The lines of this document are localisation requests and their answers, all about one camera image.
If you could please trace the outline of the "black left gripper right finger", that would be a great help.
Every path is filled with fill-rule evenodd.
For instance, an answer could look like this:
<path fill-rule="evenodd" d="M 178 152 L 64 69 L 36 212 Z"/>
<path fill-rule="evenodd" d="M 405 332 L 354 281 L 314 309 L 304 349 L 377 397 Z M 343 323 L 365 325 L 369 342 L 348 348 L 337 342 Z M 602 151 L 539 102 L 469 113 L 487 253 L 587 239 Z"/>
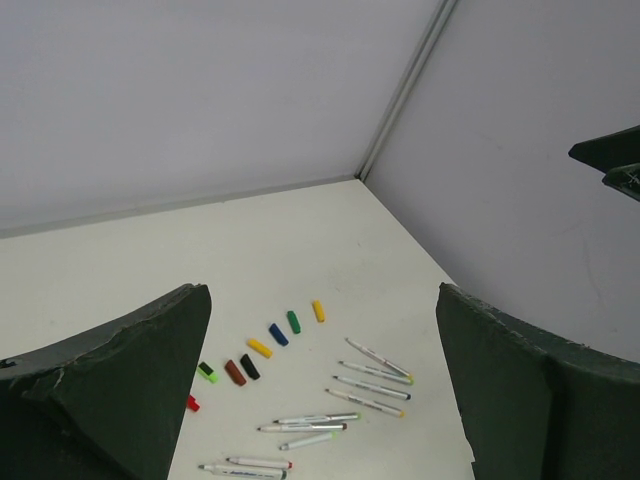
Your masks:
<path fill-rule="evenodd" d="M 436 320 L 477 479 L 636 479 L 639 366 L 441 284 Z"/>

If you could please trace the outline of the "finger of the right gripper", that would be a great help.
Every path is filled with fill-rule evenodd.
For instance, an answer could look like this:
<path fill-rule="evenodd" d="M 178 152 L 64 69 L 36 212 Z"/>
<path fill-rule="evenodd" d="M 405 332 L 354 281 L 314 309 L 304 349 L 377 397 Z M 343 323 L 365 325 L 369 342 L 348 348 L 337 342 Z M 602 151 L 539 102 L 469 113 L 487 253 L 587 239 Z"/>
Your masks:
<path fill-rule="evenodd" d="M 640 126 L 575 144 L 570 158 L 604 174 L 639 162 Z"/>
<path fill-rule="evenodd" d="M 640 164 L 633 163 L 609 170 L 602 183 L 624 195 L 640 201 Z"/>

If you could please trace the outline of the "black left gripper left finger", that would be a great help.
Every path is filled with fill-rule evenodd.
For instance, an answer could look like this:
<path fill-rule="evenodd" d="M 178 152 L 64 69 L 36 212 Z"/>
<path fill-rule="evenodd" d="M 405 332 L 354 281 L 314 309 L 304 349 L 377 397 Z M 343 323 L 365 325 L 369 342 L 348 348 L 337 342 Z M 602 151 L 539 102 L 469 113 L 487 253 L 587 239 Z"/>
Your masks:
<path fill-rule="evenodd" d="M 2 360 L 2 478 L 167 478 L 211 307 L 185 284 Z"/>

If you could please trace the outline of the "red pen cap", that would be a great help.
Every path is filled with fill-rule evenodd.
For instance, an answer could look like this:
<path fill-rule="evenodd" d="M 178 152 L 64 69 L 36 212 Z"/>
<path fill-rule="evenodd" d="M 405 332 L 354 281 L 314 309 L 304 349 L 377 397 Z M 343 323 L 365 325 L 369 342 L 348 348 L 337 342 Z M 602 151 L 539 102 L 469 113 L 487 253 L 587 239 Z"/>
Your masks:
<path fill-rule="evenodd" d="M 188 397 L 187 408 L 193 412 L 198 412 L 200 410 L 200 404 L 193 395 Z"/>

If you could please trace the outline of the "lime green pen cap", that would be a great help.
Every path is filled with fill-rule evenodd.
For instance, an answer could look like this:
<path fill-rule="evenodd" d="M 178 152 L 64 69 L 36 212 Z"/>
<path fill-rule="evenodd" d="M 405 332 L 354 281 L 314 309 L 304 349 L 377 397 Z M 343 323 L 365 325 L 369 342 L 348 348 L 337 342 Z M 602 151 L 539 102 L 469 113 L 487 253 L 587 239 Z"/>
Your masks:
<path fill-rule="evenodd" d="M 198 364 L 197 372 L 212 384 L 218 382 L 218 375 L 216 371 L 204 361 Z"/>

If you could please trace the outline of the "brown cap short marker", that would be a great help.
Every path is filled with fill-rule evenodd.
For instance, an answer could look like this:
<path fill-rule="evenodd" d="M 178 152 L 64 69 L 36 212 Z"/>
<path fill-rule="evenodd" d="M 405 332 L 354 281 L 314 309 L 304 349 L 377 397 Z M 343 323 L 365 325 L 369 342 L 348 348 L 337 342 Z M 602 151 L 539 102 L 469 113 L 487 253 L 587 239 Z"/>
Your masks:
<path fill-rule="evenodd" d="M 239 465 L 199 465 L 199 470 L 209 472 L 212 475 L 225 476 L 240 479 L 285 480 L 288 478 L 286 470 L 264 467 L 239 466 Z"/>

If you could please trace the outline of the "yellow cap long marker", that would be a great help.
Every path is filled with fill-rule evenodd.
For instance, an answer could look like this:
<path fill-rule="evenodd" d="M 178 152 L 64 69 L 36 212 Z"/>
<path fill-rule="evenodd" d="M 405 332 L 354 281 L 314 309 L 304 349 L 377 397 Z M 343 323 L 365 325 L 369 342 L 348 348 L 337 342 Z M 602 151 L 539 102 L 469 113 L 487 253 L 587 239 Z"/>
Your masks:
<path fill-rule="evenodd" d="M 337 391 L 333 389 L 326 389 L 325 392 L 333 397 L 336 397 L 336 398 L 348 401 L 350 403 L 354 403 L 354 404 L 357 404 L 381 413 L 385 413 L 387 415 L 391 415 L 397 418 L 403 418 L 405 416 L 404 410 L 390 406 L 390 405 L 386 405 L 384 403 L 381 403 L 375 400 L 367 399 L 361 396 L 357 396 L 357 395 L 353 395 L 350 393 Z"/>

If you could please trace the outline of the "dark green pen cap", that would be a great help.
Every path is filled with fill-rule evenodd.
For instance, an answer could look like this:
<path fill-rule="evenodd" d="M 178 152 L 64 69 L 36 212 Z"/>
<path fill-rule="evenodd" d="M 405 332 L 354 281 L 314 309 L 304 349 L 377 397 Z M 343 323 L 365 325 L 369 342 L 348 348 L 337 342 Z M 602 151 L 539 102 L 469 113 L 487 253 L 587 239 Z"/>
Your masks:
<path fill-rule="evenodd" d="M 260 372 L 248 354 L 244 354 L 240 358 L 240 364 L 249 378 L 252 380 L 258 380 L 261 378 Z"/>

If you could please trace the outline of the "yellow pen cap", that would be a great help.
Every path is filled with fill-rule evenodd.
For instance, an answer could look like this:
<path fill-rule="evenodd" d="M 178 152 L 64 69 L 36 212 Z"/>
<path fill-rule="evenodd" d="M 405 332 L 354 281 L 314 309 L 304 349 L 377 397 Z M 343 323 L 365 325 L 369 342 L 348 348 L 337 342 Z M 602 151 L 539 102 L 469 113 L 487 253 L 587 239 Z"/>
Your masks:
<path fill-rule="evenodd" d="M 312 302 L 312 307 L 313 307 L 313 310 L 314 310 L 314 314 L 315 314 L 316 320 L 319 323 L 324 323 L 326 321 L 326 315 L 325 315 L 325 312 L 324 312 L 324 307 L 321 304 L 321 302 L 319 300 L 314 300 Z"/>
<path fill-rule="evenodd" d="M 247 346 L 266 359 L 273 356 L 272 350 L 255 338 L 250 338 L 247 341 Z"/>

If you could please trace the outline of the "blue cap marker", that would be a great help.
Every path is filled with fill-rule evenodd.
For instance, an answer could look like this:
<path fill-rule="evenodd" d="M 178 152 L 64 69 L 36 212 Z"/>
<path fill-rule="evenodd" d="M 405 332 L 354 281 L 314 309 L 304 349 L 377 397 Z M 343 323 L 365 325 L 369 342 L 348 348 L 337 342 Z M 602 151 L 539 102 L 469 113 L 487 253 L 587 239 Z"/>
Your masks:
<path fill-rule="evenodd" d="M 398 399 L 398 400 L 409 401 L 412 398 L 412 395 L 408 392 L 396 390 L 396 389 L 385 387 L 382 385 L 373 384 L 366 381 L 355 380 L 355 379 L 351 379 L 344 376 L 338 376 L 338 375 L 334 375 L 333 379 L 337 380 L 342 384 L 349 385 L 357 389 L 369 391 L 372 393 L 376 393 L 379 395 L 383 395 L 383 396 Z"/>

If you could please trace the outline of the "dark green cap marker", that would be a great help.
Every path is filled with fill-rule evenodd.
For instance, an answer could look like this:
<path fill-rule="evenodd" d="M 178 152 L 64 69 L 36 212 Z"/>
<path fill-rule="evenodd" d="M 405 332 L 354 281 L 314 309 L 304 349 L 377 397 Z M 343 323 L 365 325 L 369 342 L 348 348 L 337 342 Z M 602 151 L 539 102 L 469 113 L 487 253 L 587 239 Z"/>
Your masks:
<path fill-rule="evenodd" d="M 281 418 L 273 421 L 274 424 L 293 425 L 293 424 L 325 424 L 325 423 L 345 423 L 349 421 L 360 420 L 361 414 L 358 412 L 319 414 L 319 415 L 303 415 L 298 417 Z"/>

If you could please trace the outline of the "blue pen cap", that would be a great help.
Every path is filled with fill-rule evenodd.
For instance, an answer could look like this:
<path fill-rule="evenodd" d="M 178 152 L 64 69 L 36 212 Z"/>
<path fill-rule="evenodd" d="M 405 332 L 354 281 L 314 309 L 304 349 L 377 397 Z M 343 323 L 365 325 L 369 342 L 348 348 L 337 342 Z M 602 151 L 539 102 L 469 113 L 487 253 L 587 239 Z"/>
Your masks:
<path fill-rule="evenodd" d="M 272 323 L 268 327 L 268 331 L 278 345 L 286 347 L 289 344 L 288 338 L 276 323 Z"/>

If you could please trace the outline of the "red tip marker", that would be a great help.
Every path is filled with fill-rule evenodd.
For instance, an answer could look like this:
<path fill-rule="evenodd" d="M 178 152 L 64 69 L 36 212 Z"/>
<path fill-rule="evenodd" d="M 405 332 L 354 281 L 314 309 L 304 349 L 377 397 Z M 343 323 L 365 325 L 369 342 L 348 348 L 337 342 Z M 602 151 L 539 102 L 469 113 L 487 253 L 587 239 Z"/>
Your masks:
<path fill-rule="evenodd" d="M 291 470 L 293 463 L 283 459 L 267 459 L 256 457 L 227 457 L 226 460 L 232 464 L 252 467 L 264 467 L 281 470 Z"/>

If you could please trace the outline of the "lime green grip pen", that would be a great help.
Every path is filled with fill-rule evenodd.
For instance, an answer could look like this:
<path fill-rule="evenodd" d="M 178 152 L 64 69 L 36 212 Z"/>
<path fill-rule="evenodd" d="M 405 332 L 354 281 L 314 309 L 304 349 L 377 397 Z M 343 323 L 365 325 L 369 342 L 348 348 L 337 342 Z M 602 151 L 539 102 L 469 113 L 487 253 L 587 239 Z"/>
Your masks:
<path fill-rule="evenodd" d="M 304 448 L 312 445 L 317 445 L 333 440 L 338 435 L 335 431 L 325 432 L 322 434 L 315 434 L 307 438 L 301 438 L 298 440 L 289 441 L 281 444 L 278 449 L 280 451 L 291 451 L 299 448 Z"/>

